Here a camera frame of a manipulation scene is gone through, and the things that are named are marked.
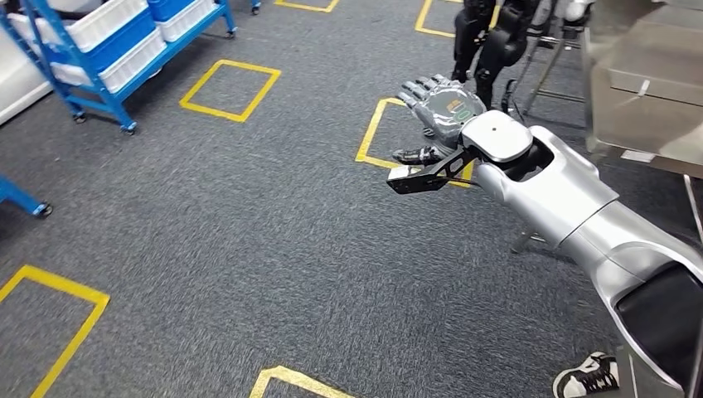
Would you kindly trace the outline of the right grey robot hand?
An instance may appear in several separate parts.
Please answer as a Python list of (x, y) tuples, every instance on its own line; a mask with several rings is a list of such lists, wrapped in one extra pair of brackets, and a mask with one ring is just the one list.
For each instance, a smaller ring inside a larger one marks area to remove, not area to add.
[(437, 74), (406, 81), (396, 98), (423, 125), (430, 143), (417, 149), (397, 149), (396, 162), (405, 165), (438, 163), (458, 149), (461, 130), (473, 117), (487, 111), (486, 105), (463, 83)]

